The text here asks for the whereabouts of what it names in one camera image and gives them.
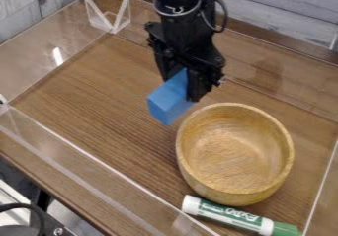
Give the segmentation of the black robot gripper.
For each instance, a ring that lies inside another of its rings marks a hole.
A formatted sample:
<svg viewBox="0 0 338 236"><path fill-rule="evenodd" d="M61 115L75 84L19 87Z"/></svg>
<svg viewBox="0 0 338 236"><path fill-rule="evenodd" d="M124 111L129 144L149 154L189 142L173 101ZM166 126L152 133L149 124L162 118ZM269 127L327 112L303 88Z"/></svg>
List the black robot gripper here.
<svg viewBox="0 0 338 236"><path fill-rule="evenodd" d="M156 10L161 20L148 22L146 30L162 78L168 81L186 67L186 98L198 102L225 77L226 60L213 37L225 31L226 23L217 29L214 2L197 2L188 10L157 2Z"/></svg>

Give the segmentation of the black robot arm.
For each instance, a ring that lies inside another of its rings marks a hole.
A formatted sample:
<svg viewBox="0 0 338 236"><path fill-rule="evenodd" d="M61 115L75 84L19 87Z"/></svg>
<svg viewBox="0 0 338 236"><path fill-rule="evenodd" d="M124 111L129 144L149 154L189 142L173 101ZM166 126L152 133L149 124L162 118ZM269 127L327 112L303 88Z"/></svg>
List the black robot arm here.
<svg viewBox="0 0 338 236"><path fill-rule="evenodd" d="M214 35L224 33L229 10L224 0L154 0L161 16L148 22L149 46L164 80L186 69L185 98L198 102L220 85L226 59L214 44Z"/></svg>

